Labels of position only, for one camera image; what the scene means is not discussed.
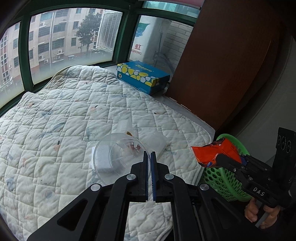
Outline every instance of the clear plastic bowl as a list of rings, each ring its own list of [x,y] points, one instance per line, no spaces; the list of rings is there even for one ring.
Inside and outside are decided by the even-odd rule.
[[[93,156],[94,169],[103,184],[114,183],[129,174],[131,166],[143,161],[144,145],[125,133],[112,133],[99,141]],[[150,155],[148,154],[148,175],[150,177]]]

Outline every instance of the white wall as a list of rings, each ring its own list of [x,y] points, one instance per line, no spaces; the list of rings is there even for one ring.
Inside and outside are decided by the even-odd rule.
[[[252,156],[266,162],[276,152],[279,127],[296,131],[296,42],[286,58],[279,81],[253,120],[236,137]]]

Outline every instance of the quilted mattress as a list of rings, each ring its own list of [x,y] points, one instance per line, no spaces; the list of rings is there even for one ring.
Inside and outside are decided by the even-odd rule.
[[[92,147],[129,117],[140,141],[155,130],[168,137],[158,161],[197,183],[202,169],[190,146],[210,143],[209,134],[98,66],[61,70],[0,118],[0,213],[19,240],[100,183],[89,165]],[[163,240],[171,229],[169,203],[130,204],[125,240]]]

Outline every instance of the brick wall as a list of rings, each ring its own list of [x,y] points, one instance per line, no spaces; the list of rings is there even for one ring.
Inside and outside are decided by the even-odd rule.
[[[179,63],[192,29],[192,26],[175,21],[172,21],[169,27],[161,52],[167,56],[174,69]]]

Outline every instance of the blue tissue box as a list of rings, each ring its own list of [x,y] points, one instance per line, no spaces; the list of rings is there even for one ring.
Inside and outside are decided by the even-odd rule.
[[[141,61],[118,64],[117,77],[148,95],[164,89],[170,80],[169,74]]]

